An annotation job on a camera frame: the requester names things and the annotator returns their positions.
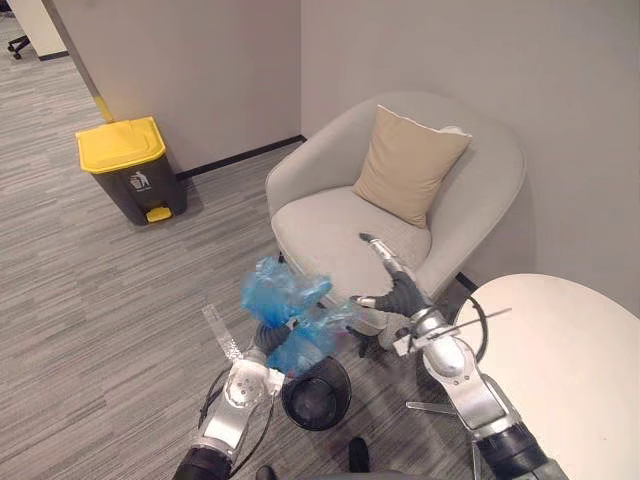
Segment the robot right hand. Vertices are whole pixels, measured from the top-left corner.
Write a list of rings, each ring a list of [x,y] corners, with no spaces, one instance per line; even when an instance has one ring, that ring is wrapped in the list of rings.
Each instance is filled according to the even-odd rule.
[[[429,313],[431,304],[420,292],[411,270],[383,240],[365,232],[361,232],[359,238],[381,259],[392,280],[392,288],[381,296],[351,296],[351,302],[365,309],[402,315],[412,322],[421,321]]]

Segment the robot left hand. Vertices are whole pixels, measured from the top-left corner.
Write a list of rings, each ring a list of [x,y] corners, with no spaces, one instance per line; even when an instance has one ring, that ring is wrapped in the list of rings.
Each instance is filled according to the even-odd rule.
[[[269,356],[287,340],[297,326],[297,319],[277,328],[270,328],[259,324],[254,334],[254,345],[266,356]]]

